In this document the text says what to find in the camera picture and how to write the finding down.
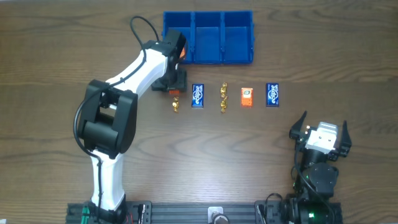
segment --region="logo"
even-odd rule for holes
[[[203,86],[196,86],[196,89],[192,94],[192,98],[195,100],[196,104],[199,104],[202,97],[203,97]]]
[[[278,85],[271,85],[271,90],[268,92],[268,99],[271,99],[272,103],[276,103],[275,100],[278,98]]]

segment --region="wooden table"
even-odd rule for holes
[[[93,193],[90,158],[72,119],[94,78],[106,80],[139,53],[129,19],[162,30],[163,11],[254,11],[252,65],[187,65],[204,83],[205,108],[190,94],[147,91],[126,153],[128,200],[254,202],[293,192],[291,125],[348,121],[353,147],[333,202],[345,223],[398,222],[397,1],[2,1],[0,2],[0,218],[62,223],[67,203]],[[136,23],[142,40],[154,39]],[[219,90],[228,82],[229,108]],[[265,83],[280,83],[280,107],[265,107]],[[254,107],[240,107],[240,88]]]

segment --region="blue tray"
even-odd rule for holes
[[[182,63],[241,64],[253,62],[252,11],[164,12],[163,38],[169,29],[187,38]]]

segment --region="black and white robotic arm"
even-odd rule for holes
[[[136,132],[137,101],[150,86],[158,91],[186,90],[187,74],[178,67],[185,55],[185,45],[186,39],[180,32],[169,30],[163,41],[150,40],[144,44],[138,58],[119,75],[106,82],[93,80],[86,89],[78,137],[84,141],[93,162],[94,194],[89,207],[101,220],[121,223],[126,216],[123,156]],[[142,63],[144,51],[146,61]],[[112,86],[134,70],[133,76]],[[102,113],[100,108],[111,108],[115,114]]]

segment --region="blue wrapper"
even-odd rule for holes
[[[279,106],[279,84],[267,83],[267,106]]]
[[[205,85],[204,84],[192,84],[192,107],[202,108],[203,98],[205,95]]]

